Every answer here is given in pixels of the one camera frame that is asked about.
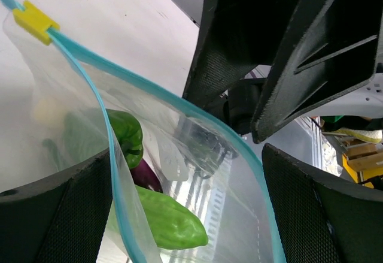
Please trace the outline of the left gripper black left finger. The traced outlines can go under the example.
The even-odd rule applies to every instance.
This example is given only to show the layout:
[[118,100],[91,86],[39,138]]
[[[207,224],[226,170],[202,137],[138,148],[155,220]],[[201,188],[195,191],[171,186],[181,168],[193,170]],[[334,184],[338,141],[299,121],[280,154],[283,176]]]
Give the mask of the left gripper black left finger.
[[108,150],[1,192],[1,262],[96,262],[112,198]]

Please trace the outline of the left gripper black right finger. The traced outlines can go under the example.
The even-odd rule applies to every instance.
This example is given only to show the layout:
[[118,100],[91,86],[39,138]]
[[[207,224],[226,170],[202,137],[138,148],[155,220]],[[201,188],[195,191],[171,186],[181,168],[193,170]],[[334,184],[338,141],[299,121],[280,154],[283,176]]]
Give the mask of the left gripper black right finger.
[[262,163],[287,262],[382,262],[382,191],[271,144]]

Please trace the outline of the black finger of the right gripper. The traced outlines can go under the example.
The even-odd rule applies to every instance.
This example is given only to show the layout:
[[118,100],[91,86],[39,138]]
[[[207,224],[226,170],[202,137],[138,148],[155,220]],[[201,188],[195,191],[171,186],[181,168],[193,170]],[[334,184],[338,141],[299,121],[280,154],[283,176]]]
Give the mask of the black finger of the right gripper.
[[382,63],[382,0],[298,0],[251,121],[261,143],[371,81]]
[[257,65],[272,65],[299,0],[203,0],[183,98],[206,107]]

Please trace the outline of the green bell pepper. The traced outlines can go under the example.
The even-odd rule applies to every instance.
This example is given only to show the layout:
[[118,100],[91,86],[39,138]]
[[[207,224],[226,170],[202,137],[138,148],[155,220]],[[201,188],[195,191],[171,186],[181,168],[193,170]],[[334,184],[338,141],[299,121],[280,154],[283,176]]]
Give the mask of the green bell pepper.
[[[144,148],[143,133],[139,121],[130,113],[107,109],[111,127],[130,169],[136,168],[142,160]],[[65,149],[75,162],[82,162],[108,147],[108,136],[104,125],[96,126],[91,119],[104,123],[104,117],[97,109],[89,109],[85,116],[69,113],[65,117],[62,138]]]

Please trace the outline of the purple eggplant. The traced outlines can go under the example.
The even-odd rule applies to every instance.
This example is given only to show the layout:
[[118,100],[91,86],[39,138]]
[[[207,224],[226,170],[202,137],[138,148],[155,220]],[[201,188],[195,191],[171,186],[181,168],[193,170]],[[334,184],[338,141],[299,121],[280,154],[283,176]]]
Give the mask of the purple eggplant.
[[131,169],[130,173],[134,184],[151,191],[163,193],[162,185],[156,173],[144,159],[142,159],[135,168]]

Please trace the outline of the clear zip top bag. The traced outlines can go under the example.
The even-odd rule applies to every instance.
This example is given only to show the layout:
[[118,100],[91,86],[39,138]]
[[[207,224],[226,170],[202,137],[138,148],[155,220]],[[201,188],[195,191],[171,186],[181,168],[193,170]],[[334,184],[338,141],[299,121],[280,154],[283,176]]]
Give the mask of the clear zip top bag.
[[[97,109],[110,153],[113,207],[110,228],[132,262],[284,262],[285,255],[266,187],[263,167],[233,131],[201,109],[154,83],[94,55],[52,25],[45,45],[31,34],[50,18],[29,1],[1,0],[10,10],[10,38],[31,69],[34,106],[23,119],[22,135],[38,152],[39,164],[53,171],[75,162],[65,149],[69,113]],[[125,111],[140,123],[144,154],[151,158],[169,195],[203,223],[211,189],[226,198],[215,249],[166,250],[154,245],[130,168],[107,109]]]

